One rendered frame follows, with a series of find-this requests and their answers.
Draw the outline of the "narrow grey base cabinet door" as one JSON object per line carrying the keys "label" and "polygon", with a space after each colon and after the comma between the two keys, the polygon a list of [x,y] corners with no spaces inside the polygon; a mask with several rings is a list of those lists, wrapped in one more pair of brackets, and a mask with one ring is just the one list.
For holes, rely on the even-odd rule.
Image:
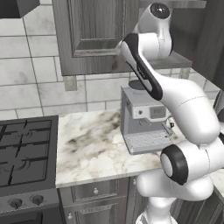
{"label": "narrow grey base cabinet door", "polygon": [[137,190],[137,184],[133,185],[133,179],[137,177],[129,178],[129,194],[127,202],[126,224],[136,224],[138,216],[144,211],[147,205],[147,198],[140,195]]}

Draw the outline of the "grey tall cabinet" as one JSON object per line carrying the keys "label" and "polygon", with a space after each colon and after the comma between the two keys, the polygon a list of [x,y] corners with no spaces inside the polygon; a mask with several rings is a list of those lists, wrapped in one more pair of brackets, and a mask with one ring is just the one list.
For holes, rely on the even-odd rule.
{"label": "grey tall cabinet", "polygon": [[224,0],[199,0],[172,9],[174,51],[224,90]]}

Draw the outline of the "grey coffee machine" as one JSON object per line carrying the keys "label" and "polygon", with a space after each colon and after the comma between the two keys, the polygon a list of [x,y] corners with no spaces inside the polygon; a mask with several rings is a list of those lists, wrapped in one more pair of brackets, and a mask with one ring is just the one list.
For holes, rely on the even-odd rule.
{"label": "grey coffee machine", "polygon": [[139,80],[121,87],[121,133],[131,155],[161,151],[177,137],[172,115]]}

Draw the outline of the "grey drawer front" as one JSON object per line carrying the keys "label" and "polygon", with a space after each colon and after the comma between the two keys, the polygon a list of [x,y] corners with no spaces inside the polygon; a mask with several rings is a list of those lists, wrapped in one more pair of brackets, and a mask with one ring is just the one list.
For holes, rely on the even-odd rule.
{"label": "grey drawer front", "polygon": [[117,178],[84,185],[72,185],[59,189],[63,205],[71,206],[85,201],[121,197],[128,194],[129,179]]}

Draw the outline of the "black gas hob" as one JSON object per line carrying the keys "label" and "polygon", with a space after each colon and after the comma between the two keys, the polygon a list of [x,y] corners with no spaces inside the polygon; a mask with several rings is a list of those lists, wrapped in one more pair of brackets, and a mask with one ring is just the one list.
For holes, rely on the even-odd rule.
{"label": "black gas hob", "polygon": [[0,197],[55,187],[59,117],[0,121]]}

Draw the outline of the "black oven knob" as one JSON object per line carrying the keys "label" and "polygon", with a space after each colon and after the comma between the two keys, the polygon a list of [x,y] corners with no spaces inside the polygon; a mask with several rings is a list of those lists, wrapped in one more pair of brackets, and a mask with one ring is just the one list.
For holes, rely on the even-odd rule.
{"label": "black oven knob", "polygon": [[21,199],[12,199],[10,201],[10,206],[19,209],[22,206],[23,201]]}
{"label": "black oven knob", "polygon": [[44,197],[42,195],[33,195],[31,197],[31,202],[37,206],[39,206],[44,201]]}

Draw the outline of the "grey oven front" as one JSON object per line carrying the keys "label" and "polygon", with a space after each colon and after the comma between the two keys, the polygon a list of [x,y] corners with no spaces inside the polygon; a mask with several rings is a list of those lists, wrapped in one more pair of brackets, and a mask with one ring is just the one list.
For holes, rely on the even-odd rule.
{"label": "grey oven front", "polygon": [[[33,204],[33,195],[42,195],[44,201],[39,206]],[[13,199],[23,201],[19,209],[10,206]],[[0,197],[0,224],[66,224],[57,190],[48,189]]]}

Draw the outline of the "dark extractor hood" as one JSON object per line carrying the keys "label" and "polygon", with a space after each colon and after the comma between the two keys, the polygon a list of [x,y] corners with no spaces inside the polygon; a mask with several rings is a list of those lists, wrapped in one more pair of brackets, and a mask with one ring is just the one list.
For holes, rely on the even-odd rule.
{"label": "dark extractor hood", "polygon": [[22,18],[39,5],[39,0],[0,0],[0,18]]}

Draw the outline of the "grey wood wall cabinet door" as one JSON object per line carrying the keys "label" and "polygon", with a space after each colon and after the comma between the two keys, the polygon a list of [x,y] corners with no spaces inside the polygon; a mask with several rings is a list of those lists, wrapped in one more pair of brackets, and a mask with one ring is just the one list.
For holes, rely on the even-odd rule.
{"label": "grey wood wall cabinet door", "polygon": [[61,73],[125,73],[118,43],[137,24],[139,0],[52,0]]}

